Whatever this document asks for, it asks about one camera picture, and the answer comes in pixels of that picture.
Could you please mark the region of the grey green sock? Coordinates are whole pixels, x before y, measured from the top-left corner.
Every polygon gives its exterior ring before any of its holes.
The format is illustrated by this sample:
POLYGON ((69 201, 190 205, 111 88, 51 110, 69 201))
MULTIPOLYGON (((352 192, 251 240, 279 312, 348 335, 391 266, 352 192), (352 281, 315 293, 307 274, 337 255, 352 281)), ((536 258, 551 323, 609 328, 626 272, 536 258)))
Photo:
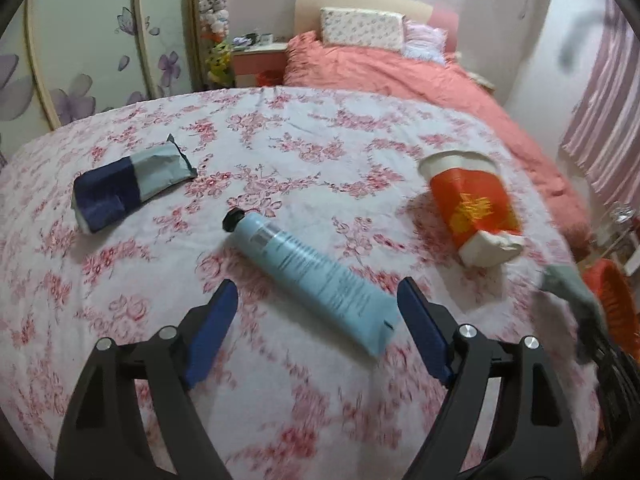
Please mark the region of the grey green sock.
POLYGON ((577 323, 576 354, 579 363, 599 363, 602 341, 608 339, 608 328, 600 301, 582 280, 574 266, 549 264, 544 269, 540 289, 563 299, 577 323))

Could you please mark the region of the orange plastic trash basket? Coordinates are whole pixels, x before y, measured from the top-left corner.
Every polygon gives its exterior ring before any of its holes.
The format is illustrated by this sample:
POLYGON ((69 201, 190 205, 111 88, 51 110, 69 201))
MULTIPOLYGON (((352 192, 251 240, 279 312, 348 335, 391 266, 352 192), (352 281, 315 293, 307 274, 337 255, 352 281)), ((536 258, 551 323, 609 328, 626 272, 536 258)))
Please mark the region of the orange plastic trash basket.
POLYGON ((608 336, 639 361, 639 315, 626 278, 616 263, 598 259, 582 279, 602 304, 608 336))

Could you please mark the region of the cluttered white shelf rack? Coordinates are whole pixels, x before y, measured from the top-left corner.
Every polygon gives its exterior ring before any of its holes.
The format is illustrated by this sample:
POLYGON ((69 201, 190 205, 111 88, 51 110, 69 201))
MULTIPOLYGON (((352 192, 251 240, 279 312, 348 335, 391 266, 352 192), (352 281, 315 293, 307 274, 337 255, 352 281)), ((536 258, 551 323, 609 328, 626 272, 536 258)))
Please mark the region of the cluttered white shelf rack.
POLYGON ((597 230, 597 244, 604 258, 624 266, 639 248, 638 211, 621 202, 608 206, 597 230))

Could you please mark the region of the crushed red paper cup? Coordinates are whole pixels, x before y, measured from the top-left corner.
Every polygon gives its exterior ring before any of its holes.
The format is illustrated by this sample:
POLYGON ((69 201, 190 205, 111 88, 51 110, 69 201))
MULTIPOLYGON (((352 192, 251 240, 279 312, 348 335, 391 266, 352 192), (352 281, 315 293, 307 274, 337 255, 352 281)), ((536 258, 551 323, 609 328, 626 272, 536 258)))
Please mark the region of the crushed red paper cup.
POLYGON ((496 164, 473 151, 428 155, 418 165, 466 266, 492 268, 521 255, 525 238, 496 164))

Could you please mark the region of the pink striped curtain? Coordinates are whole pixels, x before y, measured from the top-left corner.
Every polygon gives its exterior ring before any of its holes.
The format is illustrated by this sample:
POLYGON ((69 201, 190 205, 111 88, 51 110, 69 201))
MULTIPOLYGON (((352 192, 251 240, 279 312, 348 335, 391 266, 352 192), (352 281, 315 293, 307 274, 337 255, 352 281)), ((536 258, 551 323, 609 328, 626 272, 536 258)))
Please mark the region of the pink striped curtain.
POLYGON ((560 144, 605 203, 639 206, 639 39, 615 0, 582 100, 560 144))

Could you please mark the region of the navy and grey wrapper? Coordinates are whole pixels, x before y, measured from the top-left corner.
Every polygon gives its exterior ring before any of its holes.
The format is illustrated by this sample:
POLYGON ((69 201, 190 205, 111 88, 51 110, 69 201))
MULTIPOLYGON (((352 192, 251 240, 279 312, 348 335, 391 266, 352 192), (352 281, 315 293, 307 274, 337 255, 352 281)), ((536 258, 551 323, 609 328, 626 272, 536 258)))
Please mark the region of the navy and grey wrapper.
POLYGON ((196 168, 173 136, 146 150, 89 170, 73 184, 72 208, 81 232, 94 234, 168 188, 193 180, 196 168))

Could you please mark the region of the light blue cream tube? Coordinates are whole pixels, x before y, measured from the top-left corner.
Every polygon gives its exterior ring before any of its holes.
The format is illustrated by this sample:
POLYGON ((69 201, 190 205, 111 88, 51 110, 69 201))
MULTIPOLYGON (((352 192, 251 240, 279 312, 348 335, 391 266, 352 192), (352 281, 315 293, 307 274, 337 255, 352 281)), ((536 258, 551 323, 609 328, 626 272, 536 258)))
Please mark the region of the light blue cream tube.
POLYGON ((323 255, 257 212, 240 208, 222 220, 232 244, 262 272, 352 338, 369 356, 380 356, 399 321, 388 292, 323 255))

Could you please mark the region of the coral pink duvet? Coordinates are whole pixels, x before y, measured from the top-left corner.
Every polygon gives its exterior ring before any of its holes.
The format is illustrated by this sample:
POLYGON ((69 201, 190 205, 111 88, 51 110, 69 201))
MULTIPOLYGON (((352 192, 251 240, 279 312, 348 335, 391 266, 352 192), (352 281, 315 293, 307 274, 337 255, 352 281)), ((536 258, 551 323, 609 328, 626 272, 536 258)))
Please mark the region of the coral pink duvet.
POLYGON ((532 180, 574 258, 587 255, 592 231, 586 206, 573 185, 540 145, 457 63, 440 65, 381 49, 326 46, 312 30, 288 42, 284 83, 424 101, 476 117, 494 130, 532 180))

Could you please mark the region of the striped pink pillow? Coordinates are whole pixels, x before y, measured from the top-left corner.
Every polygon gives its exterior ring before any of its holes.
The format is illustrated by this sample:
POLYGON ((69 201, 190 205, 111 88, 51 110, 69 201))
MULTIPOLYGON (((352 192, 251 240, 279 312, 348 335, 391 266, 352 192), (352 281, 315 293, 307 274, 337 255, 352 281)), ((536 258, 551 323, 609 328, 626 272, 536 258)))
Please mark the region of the striped pink pillow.
POLYGON ((417 21, 404 21, 405 42, 401 53, 405 58, 423 62, 446 64, 448 32, 417 21))

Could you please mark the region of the pink white nightstand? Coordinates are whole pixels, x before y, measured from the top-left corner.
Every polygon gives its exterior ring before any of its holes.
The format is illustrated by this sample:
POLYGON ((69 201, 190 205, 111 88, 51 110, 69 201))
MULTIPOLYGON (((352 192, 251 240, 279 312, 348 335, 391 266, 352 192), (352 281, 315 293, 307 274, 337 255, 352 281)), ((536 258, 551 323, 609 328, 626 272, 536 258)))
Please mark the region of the pink white nightstand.
POLYGON ((256 44, 243 51, 232 53, 232 70, 235 85, 246 87, 273 87, 283 84, 286 67, 286 42, 256 44))

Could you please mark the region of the wardrobe with flower doors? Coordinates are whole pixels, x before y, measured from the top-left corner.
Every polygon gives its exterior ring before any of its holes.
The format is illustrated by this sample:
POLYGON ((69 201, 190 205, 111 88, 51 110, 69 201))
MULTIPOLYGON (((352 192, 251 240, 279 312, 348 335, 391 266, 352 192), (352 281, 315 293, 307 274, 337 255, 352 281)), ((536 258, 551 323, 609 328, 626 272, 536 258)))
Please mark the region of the wardrobe with flower doors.
POLYGON ((18 0, 1 33, 1 157, 96 113, 198 88, 192 0, 18 0))

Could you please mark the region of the floral white pillow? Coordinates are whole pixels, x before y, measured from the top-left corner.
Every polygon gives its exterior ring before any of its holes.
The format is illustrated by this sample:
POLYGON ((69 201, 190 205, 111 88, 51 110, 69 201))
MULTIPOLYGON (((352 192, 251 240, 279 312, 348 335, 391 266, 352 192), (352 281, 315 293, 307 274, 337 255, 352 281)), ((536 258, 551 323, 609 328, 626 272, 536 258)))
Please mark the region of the floral white pillow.
POLYGON ((364 47, 399 52, 405 42, 404 16, 370 9, 324 6, 322 41, 329 46, 364 47))

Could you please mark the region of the white mug on nightstand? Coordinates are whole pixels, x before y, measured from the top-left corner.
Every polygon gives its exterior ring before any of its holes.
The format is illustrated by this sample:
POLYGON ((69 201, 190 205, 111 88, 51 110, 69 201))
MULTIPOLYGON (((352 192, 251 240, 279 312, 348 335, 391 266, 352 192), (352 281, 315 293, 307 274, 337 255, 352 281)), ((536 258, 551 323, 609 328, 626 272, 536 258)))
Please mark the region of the white mug on nightstand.
POLYGON ((260 43, 263 46, 269 46, 273 43, 273 36, 271 34, 262 34, 262 36, 260 36, 260 43))

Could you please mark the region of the beige and pink headboard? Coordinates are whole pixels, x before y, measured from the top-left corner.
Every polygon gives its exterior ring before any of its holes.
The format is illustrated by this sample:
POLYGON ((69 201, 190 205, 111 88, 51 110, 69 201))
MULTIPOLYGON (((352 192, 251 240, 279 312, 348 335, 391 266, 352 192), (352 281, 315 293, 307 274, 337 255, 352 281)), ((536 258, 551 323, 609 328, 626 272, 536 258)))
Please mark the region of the beige and pink headboard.
POLYGON ((444 6, 420 0, 295 0, 293 35, 320 30, 320 9, 324 6, 371 9, 404 14, 410 20, 425 23, 447 32, 446 50, 457 50, 459 15, 444 6))

